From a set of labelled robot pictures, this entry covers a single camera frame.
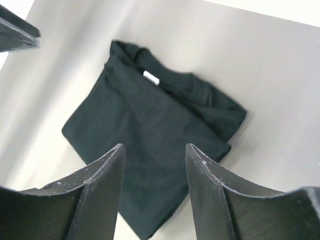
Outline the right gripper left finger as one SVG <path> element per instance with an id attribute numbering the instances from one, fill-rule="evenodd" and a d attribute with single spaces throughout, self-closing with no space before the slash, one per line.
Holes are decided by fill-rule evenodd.
<path id="1" fill-rule="evenodd" d="M 115 235 L 126 150 L 99 159 L 42 188 L 0 189 L 3 240 L 111 240 Z"/>

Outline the black t shirt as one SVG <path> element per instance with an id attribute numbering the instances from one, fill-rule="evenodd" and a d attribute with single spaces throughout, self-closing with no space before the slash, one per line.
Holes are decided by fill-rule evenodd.
<path id="1" fill-rule="evenodd" d="M 196 75 L 171 71 L 147 48 L 113 40 L 100 76 L 62 134 L 87 164 L 125 146 L 118 210 L 147 240 L 188 195 L 186 145 L 221 161 L 246 114 Z"/>

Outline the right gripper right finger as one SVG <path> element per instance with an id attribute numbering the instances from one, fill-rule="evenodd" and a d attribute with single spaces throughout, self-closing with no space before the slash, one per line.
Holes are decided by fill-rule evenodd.
<path id="1" fill-rule="evenodd" d="M 197 239 L 319 239 L 318 187 L 281 192 L 255 184 L 191 143 L 186 145 L 185 163 Z"/>

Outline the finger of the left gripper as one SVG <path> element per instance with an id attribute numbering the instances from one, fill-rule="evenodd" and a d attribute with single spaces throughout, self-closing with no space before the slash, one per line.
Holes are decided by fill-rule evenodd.
<path id="1" fill-rule="evenodd" d="M 33 49 L 39 46 L 38 28 L 0 6 L 0 52 Z"/>

